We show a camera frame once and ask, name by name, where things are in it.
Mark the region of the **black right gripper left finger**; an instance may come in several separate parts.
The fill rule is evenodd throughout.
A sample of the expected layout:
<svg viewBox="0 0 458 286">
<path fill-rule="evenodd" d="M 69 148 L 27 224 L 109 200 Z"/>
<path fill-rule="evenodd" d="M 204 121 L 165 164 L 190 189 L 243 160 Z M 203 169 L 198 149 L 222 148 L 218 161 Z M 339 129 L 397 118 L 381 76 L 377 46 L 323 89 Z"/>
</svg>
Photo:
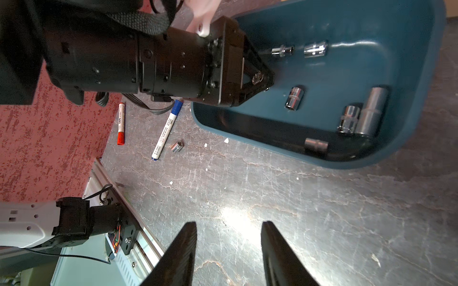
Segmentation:
<svg viewBox="0 0 458 286">
<path fill-rule="evenodd" d="M 197 240 L 196 223 L 185 223 L 141 286 L 191 286 Z"/>
</svg>

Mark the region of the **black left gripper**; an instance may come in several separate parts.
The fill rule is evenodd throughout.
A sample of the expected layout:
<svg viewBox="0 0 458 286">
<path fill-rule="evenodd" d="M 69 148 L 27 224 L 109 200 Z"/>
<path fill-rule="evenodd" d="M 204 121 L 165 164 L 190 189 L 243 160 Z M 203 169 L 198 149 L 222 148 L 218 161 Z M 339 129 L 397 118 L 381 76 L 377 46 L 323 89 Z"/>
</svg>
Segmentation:
<svg viewBox="0 0 458 286">
<path fill-rule="evenodd" d="M 206 38 L 170 27 L 138 42 L 140 91 L 146 94 L 236 107 L 274 85 L 274 72 L 226 16 L 210 25 Z"/>
</svg>

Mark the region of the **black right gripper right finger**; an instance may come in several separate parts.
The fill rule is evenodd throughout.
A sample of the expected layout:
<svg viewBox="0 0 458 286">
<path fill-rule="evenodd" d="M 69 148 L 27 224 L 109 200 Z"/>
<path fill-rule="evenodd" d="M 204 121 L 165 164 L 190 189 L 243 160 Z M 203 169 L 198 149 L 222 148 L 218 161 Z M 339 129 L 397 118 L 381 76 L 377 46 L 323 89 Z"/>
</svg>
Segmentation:
<svg viewBox="0 0 458 286">
<path fill-rule="evenodd" d="M 317 286 L 272 221 L 262 223 L 261 247 L 268 286 Z"/>
</svg>

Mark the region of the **chrome socket box front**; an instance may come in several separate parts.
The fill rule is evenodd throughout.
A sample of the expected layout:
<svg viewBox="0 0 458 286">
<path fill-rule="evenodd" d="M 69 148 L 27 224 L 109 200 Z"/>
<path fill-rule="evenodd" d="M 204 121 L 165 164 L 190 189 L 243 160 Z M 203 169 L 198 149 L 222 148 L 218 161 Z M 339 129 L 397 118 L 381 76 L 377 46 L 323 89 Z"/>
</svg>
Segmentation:
<svg viewBox="0 0 458 286">
<path fill-rule="evenodd" d="M 315 42 L 304 46 L 304 57 L 323 57 L 328 51 L 328 41 Z"/>
</svg>

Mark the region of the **small chrome socket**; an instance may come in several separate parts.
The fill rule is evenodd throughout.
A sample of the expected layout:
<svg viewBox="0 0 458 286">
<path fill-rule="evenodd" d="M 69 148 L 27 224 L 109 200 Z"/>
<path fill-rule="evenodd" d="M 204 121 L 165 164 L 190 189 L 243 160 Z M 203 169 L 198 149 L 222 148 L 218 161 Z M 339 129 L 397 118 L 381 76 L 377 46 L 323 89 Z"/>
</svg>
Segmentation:
<svg viewBox="0 0 458 286">
<path fill-rule="evenodd" d="M 171 151 L 173 153 L 178 153 L 184 148 L 184 143 L 182 141 L 177 141 L 172 147 Z"/>
<path fill-rule="evenodd" d="M 328 152 L 329 143 L 319 139 L 306 138 L 304 148 L 308 151 L 313 151 L 318 154 L 326 154 Z"/>
</svg>

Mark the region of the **dark chrome socket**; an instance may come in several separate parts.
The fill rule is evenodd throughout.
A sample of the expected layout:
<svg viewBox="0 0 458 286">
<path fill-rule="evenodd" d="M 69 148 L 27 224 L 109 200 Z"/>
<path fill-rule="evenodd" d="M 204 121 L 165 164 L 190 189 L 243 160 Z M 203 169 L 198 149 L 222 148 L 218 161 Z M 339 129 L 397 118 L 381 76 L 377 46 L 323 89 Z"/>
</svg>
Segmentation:
<svg viewBox="0 0 458 286">
<path fill-rule="evenodd" d="M 346 135 L 353 134 L 359 121 L 360 112 L 361 109 L 358 106 L 346 106 L 340 118 L 337 133 Z"/>
</svg>

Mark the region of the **chrome socket long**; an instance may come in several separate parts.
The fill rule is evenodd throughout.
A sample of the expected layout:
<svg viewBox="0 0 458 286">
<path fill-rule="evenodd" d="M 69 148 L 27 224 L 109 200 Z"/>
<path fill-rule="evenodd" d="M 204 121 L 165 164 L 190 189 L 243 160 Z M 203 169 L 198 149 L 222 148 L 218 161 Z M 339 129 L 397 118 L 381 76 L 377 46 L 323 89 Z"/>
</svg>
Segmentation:
<svg viewBox="0 0 458 286">
<path fill-rule="evenodd" d="M 373 87 L 360 113 L 355 134 L 374 137 L 378 131 L 389 90 L 385 87 Z"/>
</svg>

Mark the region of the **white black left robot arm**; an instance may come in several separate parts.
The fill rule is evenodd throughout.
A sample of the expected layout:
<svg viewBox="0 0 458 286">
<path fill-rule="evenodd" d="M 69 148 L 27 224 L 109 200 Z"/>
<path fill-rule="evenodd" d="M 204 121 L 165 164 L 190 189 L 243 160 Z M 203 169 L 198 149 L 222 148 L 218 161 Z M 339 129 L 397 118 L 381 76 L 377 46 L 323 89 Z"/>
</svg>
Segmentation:
<svg viewBox="0 0 458 286">
<path fill-rule="evenodd" d="M 218 1 L 163 1 L 142 12 L 141 1 L 2 1 L 1 104 L 29 105 L 40 69 L 66 98 L 83 105 L 86 92 L 120 93 L 139 107 L 142 92 L 237 107 L 274 84 L 236 20 L 212 20 Z M 128 255 L 139 221 L 111 185 L 109 200 L 65 197 L 50 203 L 1 204 L 1 265 L 16 271 L 60 257 L 61 249 L 107 234 L 109 256 Z"/>
</svg>

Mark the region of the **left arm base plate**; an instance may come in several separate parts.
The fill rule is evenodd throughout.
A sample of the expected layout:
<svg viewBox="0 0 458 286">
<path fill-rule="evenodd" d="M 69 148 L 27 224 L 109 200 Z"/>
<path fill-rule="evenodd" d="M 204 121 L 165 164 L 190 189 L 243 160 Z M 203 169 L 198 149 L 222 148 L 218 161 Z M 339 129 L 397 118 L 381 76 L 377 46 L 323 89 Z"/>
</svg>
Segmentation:
<svg viewBox="0 0 458 286">
<path fill-rule="evenodd" d="M 140 224 L 127 202 L 114 188 L 107 192 L 107 198 L 110 200 L 109 206 L 114 205 L 119 209 L 116 228 L 107 233 L 112 256 L 116 257 L 121 253 L 127 256 L 137 242 Z"/>
</svg>

